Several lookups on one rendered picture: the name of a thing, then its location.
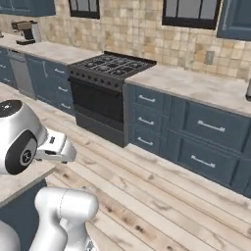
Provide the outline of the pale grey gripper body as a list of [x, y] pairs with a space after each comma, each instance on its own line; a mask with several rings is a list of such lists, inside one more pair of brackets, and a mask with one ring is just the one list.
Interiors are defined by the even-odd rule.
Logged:
[[35, 154], [36, 160], [53, 160], [61, 163], [73, 162], [75, 157], [76, 150], [63, 133], [50, 133]]

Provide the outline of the black gas range with oven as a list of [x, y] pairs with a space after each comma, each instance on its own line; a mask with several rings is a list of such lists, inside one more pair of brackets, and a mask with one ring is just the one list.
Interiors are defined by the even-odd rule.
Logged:
[[123, 85], [126, 78], [156, 64], [154, 60], [105, 51], [68, 65], [76, 124], [124, 147]]

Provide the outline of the blue base cupboards with drawers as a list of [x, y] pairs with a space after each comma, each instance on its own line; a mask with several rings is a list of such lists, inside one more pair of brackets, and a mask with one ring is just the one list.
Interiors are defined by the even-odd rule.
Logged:
[[251, 198], [251, 118], [126, 87], [128, 142]]
[[0, 47], [0, 81], [17, 89], [16, 80], [7, 50]]
[[65, 113], [74, 115], [67, 67], [34, 56], [27, 56], [26, 63], [36, 97]]

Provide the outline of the blue island cabinet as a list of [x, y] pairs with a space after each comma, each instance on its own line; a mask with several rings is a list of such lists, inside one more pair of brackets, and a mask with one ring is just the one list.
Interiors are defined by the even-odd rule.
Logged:
[[43, 180], [0, 208], [0, 251], [28, 251], [39, 223], [34, 198], [46, 186]]

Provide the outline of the grey dishwasher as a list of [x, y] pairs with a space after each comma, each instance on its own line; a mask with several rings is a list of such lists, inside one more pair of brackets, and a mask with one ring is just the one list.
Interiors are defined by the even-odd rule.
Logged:
[[19, 92], [31, 99], [36, 99], [32, 82], [25, 61], [25, 55], [16, 50], [9, 50], [8, 56], [14, 72]]

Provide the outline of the black and tan coffee machine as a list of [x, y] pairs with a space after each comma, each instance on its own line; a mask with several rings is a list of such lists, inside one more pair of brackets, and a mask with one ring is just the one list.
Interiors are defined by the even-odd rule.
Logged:
[[41, 34], [38, 22], [35, 21], [21, 21], [11, 22], [13, 31], [20, 31], [23, 34], [23, 39], [18, 39], [19, 45], [28, 45], [41, 41]]

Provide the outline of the black framed window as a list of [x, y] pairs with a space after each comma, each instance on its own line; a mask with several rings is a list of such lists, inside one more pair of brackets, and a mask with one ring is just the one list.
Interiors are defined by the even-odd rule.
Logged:
[[215, 29], [222, 0], [163, 0], [162, 25]]
[[100, 19], [99, 0], [69, 0], [72, 17]]

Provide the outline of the grey metal appliance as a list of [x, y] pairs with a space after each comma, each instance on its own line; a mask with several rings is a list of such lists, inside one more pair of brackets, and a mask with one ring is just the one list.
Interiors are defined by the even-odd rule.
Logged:
[[246, 100], [251, 102], [251, 78], [249, 79], [248, 87], [245, 94]]

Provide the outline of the blue wall cupboard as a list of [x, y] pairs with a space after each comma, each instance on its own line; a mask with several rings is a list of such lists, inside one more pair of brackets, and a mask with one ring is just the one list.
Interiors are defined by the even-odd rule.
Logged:
[[251, 41], [251, 0], [224, 0], [217, 37]]
[[54, 0], [0, 0], [0, 14], [47, 17], [55, 16]]

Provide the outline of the grey wall outlet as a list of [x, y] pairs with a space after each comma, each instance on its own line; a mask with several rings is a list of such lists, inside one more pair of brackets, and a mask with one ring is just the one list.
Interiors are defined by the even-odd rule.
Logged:
[[207, 51], [205, 57], [205, 64], [212, 65], [214, 63], [215, 52], [214, 51]]

